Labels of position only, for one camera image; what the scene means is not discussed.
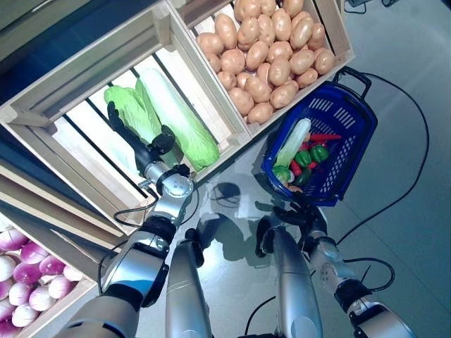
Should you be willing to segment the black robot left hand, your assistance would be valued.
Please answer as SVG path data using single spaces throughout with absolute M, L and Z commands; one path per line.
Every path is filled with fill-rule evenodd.
M 162 125 L 162 131 L 153 138 L 150 144 L 145 144 L 141 139 L 129 130 L 119 118 L 119 112 L 114 102 L 107 105 L 109 125 L 117 132 L 135 152 L 135 163 L 138 171 L 144 176 L 145 169 L 151 164 L 163 161 L 161 156 L 172 150 L 175 144 L 175 135 L 166 125 Z

